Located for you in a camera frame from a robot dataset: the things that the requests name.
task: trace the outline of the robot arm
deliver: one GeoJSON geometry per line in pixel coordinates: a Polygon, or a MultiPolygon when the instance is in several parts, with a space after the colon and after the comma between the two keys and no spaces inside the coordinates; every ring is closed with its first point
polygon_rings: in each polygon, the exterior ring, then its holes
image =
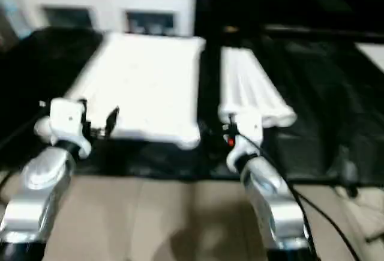
{"type": "Polygon", "coordinates": [[[71,181],[76,160],[91,145],[83,136],[85,106],[55,99],[50,107],[54,139],[23,169],[21,186],[10,200],[0,225],[0,260],[39,261],[71,181]]]}
{"type": "Polygon", "coordinates": [[[262,126],[255,112],[232,115],[224,126],[233,149],[228,155],[230,170],[241,182],[257,215],[268,260],[318,260],[305,212],[276,168],[260,156],[262,126]]]}
{"type": "MultiPolygon", "coordinates": [[[[53,145],[32,159],[21,174],[21,188],[0,225],[0,260],[43,259],[76,160],[91,151],[82,133],[85,111],[80,102],[57,99],[51,103],[53,145]]],[[[228,123],[227,140],[235,142],[227,163],[241,176],[269,260],[317,260],[303,210],[284,178],[260,156],[257,146],[263,136],[257,112],[238,112],[228,123]]]]}

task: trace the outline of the cabinet door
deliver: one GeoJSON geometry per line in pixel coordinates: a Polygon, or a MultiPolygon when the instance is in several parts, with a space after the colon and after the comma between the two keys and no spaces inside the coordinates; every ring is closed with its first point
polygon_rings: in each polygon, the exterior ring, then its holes
{"type": "Polygon", "coordinates": [[[113,29],[108,0],[20,0],[33,28],[47,26],[113,29]]]}
{"type": "Polygon", "coordinates": [[[112,0],[117,29],[151,35],[192,36],[194,0],[112,0]]]}

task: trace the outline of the black cable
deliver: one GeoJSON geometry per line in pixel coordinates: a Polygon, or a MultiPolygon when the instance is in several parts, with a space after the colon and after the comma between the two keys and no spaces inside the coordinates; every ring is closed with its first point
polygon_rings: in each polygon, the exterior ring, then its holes
{"type": "Polygon", "coordinates": [[[7,146],[14,138],[21,135],[25,130],[31,126],[34,122],[36,122],[38,119],[40,119],[44,114],[47,112],[47,109],[44,108],[42,110],[39,110],[37,114],[35,114],[31,119],[24,122],[21,126],[17,127],[11,134],[9,134],[6,138],[2,139],[0,141],[0,151],[4,149],[5,146],[7,146]]]}
{"type": "Polygon", "coordinates": [[[350,251],[353,259],[355,261],[360,261],[360,258],[358,254],[356,253],[355,249],[353,249],[352,244],[349,242],[347,236],[341,231],[340,227],[337,226],[334,220],[330,216],[328,216],[324,211],[322,211],[316,204],[314,204],[311,200],[306,198],[304,195],[302,195],[300,192],[295,190],[295,193],[302,199],[304,200],[308,205],[310,205],[313,209],[315,209],[320,215],[322,215],[337,231],[337,233],[340,235],[342,240],[344,241],[345,245],[347,246],[348,250],[350,251]]]}
{"type": "MultiPolygon", "coordinates": [[[[255,142],[253,142],[250,138],[248,138],[247,136],[241,134],[239,131],[237,132],[237,134],[239,134],[240,136],[242,136],[245,140],[247,140],[248,142],[250,142],[253,146],[255,146],[255,148],[257,148],[259,151],[260,151],[260,154],[263,155],[268,162],[270,162],[275,168],[276,170],[279,171],[279,167],[277,166],[276,162],[269,156],[269,154],[264,150],[262,149],[258,144],[256,144],[255,142]]],[[[327,215],[324,211],[322,211],[317,205],[315,205],[312,201],[308,200],[305,196],[303,196],[300,192],[298,192],[296,189],[293,188],[292,185],[290,185],[288,183],[288,181],[283,177],[283,179],[285,180],[286,184],[288,185],[288,187],[291,189],[292,191],[292,194],[293,195],[296,195],[295,196],[295,199],[298,201],[298,204],[300,205],[301,209],[303,210],[304,212],[304,209],[300,203],[300,199],[301,198],[302,200],[304,200],[308,205],[310,205],[313,209],[315,209],[320,215],[322,215],[332,226],[333,228],[337,231],[337,233],[339,234],[339,236],[342,238],[343,242],[345,243],[345,245],[347,246],[348,250],[350,251],[353,259],[355,261],[361,261],[359,256],[357,255],[355,249],[353,249],[351,243],[349,242],[349,240],[347,239],[347,236],[343,233],[343,231],[341,231],[340,227],[332,220],[332,218],[327,215]]],[[[309,226],[309,222],[308,220],[306,219],[305,217],[305,214],[304,214],[304,218],[305,218],[305,225],[307,226],[307,229],[308,229],[308,232],[310,234],[310,236],[312,236],[312,233],[311,233],[311,229],[310,229],[310,226],[309,226]]],[[[314,241],[312,238],[310,238],[310,242],[311,242],[311,246],[313,246],[313,250],[316,250],[315,249],[315,245],[314,245],[314,241]]]]}

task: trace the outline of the beige floor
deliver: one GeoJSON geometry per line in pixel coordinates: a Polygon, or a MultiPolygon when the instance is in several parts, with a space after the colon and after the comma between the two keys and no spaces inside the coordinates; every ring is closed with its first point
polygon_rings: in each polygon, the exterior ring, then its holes
{"type": "MultiPolygon", "coordinates": [[[[16,184],[12,180],[4,194],[11,195],[16,184]]],[[[363,236],[332,190],[298,188],[341,226],[362,260],[381,260],[382,244],[364,248],[363,236]]],[[[332,227],[311,208],[307,212],[322,260],[352,260],[332,227]]],[[[265,252],[239,184],[77,177],[45,260],[242,261],[265,260],[265,252]]]]}

